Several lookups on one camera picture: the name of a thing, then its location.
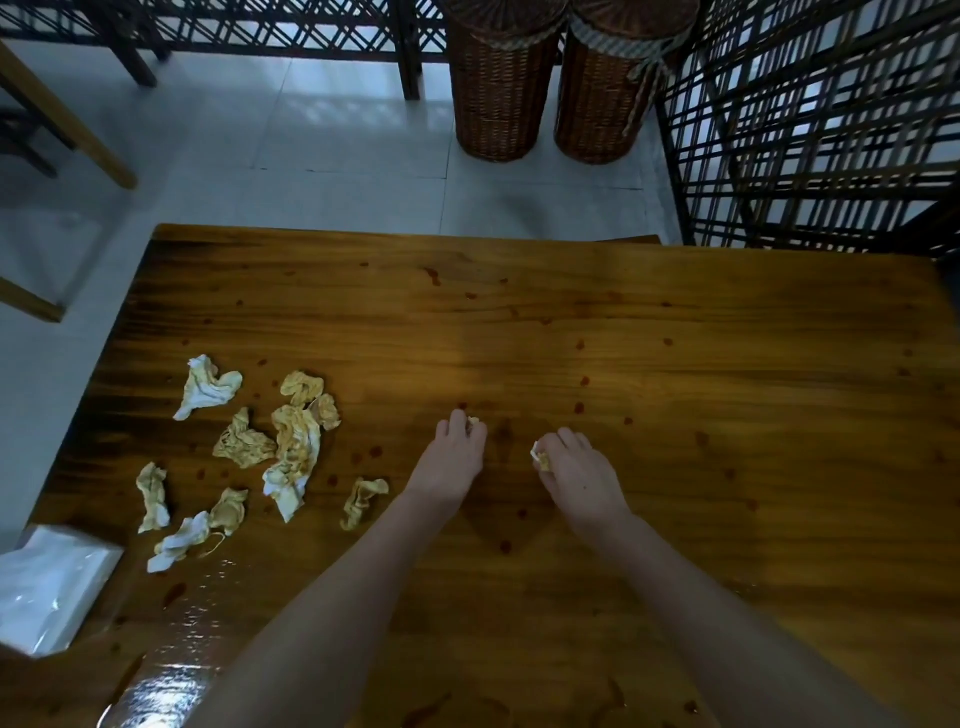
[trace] stained tissue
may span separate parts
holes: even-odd
[[[390,486],[383,478],[364,480],[358,477],[353,483],[353,490],[344,506],[347,517],[340,521],[340,527],[345,531],[352,531],[360,524],[364,511],[370,508],[370,501],[374,496],[386,496],[390,493]]]
[[[140,475],[136,479],[136,487],[143,494],[143,505],[147,509],[147,515],[143,517],[143,523],[137,533],[146,531],[158,531],[170,525],[170,512],[166,506],[166,491],[163,490],[163,481],[167,477],[167,472],[156,466],[156,463],[150,463],[144,466]]]
[[[188,364],[190,374],[183,385],[183,402],[174,420],[186,420],[193,410],[201,407],[226,404],[243,384],[243,375],[239,372],[227,372],[217,377],[219,370],[206,354],[190,359]]]
[[[213,447],[215,457],[227,457],[241,468],[262,463],[276,455],[276,443],[262,432],[250,429],[250,409],[244,407]]]

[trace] floor tile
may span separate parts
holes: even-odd
[[[406,102],[391,64],[293,61],[255,166],[443,178],[449,86],[446,67],[428,64],[423,99]]]
[[[446,186],[444,235],[606,240],[649,232],[637,190],[486,181]]]

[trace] wooden table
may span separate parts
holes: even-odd
[[[176,423],[200,353],[243,388]],[[210,450],[243,405],[273,432],[297,368],[326,377],[344,424],[286,525],[262,467]],[[103,728],[179,725],[354,543],[338,524],[353,479],[402,491],[459,405],[490,426],[486,470],[413,573],[356,726],[398,726],[447,692],[430,728],[506,725],[501,706],[521,726],[587,726],[608,678],[630,707],[604,726],[706,725],[642,604],[531,469],[561,425],[717,579],[916,724],[956,725],[958,393],[953,314],[924,260],[164,226],[35,513],[127,553],[68,652],[3,662],[0,715],[93,726],[116,702]],[[252,491],[235,536],[160,576],[144,569],[160,535],[136,535],[151,460],[177,524],[228,485]]]

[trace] wet spot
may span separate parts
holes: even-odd
[[[406,716],[403,717],[403,720],[400,722],[400,728],[417,728],[417,726],[422,725],[427,720],[435,716],[440,712],[440,709],[453,697],[453,694],[448,692],[443,697],[439,698],[430,705],[424,706],[423,708],[417,708],[415,711],[410,711]]]
[[[174,584],[170,587],[170,591],[163,598],[163,611],[166,612],[170,609],[170,605],[177,601],[181,596],[186,594],[186,584],[182,581],[179,584]]]

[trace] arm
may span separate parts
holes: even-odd
[[[406,489],[294,599],[204,697],[186,728],[340,728],[360,703],[407,574],[483,467],[487,429],[437,425]]]
[[[540,479],[573,530],[623,570],[728,728],[902,726],[853,680],[697,569],[630,512],[616,472],[584,435],[540,440]]]

